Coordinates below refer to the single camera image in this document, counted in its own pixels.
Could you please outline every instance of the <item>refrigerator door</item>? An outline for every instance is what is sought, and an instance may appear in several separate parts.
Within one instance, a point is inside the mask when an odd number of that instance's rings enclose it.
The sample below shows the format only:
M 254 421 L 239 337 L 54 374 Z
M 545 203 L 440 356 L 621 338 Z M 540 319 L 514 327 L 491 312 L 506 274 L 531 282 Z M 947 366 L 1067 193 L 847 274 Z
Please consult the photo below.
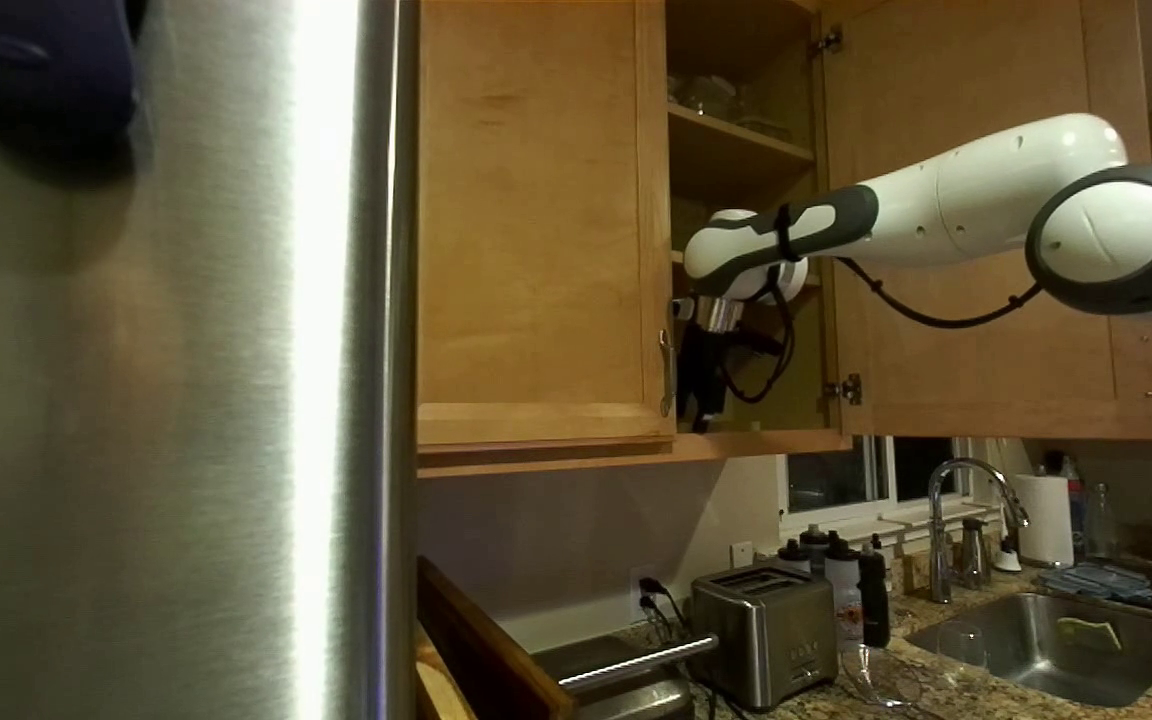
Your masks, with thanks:
M 411 714 L 416 2 L 149 2 L 132 173 L 0 151 L 0 714 Z

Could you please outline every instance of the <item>sink faucet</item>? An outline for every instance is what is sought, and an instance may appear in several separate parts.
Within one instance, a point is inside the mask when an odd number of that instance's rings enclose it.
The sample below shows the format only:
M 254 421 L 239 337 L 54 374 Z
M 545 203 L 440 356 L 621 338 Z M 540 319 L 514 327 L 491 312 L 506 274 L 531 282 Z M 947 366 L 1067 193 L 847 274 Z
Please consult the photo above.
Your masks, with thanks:
M 928 481 L 928 500 L 933 500 L 933 605 L 947 605 L 953 601 L 953 545 L 947 545 L 947 532 L 944 532 L 944 512 L 941 512 L 941 484 L 962 471 L 962 468 L 981 468 L 1004 496 L 1004 523 L 1009 523 L 1009 535 L 1011 545 L 1022 540 L 1022 526 L 1027 523 L 1027 512 L 1016 496 L 1016 487 L 1009 484 L 1009 474 L 977 455 L 953 455 L 944 464 L 937 464 L 933 481 Z

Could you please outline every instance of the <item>stainless steel toaster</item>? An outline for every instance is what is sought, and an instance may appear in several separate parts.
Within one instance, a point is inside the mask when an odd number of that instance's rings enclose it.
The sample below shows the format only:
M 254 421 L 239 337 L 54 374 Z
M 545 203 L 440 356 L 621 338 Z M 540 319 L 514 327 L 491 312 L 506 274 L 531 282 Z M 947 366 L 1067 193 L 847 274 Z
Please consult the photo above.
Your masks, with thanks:
M 720 637 L 691 660 L 695 680 L 766 711 L 837 675 L 837 617 L 826 580 L 753 564 L 691 580 L 690 623 Z

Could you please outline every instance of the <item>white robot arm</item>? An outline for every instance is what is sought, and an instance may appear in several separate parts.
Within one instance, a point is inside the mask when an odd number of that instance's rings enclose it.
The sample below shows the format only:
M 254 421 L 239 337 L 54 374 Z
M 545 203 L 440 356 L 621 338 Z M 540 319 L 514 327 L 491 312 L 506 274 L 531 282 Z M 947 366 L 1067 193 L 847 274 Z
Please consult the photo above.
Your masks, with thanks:
M 953 262 L 1022 244 L 1056 300 L 1152 312 L 1152 162 L 1128 162 L 1102 115 L 1052 115 L 862 178 L 797 217 L 716 213 L 690 240 L 683 273 L 695 294 L 742 303 L 767 266 L 791 291 L 808 257 Z

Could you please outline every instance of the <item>paper towel roll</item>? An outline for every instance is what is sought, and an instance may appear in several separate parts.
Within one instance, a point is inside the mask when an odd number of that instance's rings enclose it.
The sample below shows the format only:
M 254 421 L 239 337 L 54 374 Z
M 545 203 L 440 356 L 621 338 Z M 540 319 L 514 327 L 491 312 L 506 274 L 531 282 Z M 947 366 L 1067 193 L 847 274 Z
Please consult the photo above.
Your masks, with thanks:
M 1072 564 L 1067 481 L 1011 474 L 1011 487 L 1027 512 L 1027 526 L 1022 526 L 1022 559 L 1047 568 Z

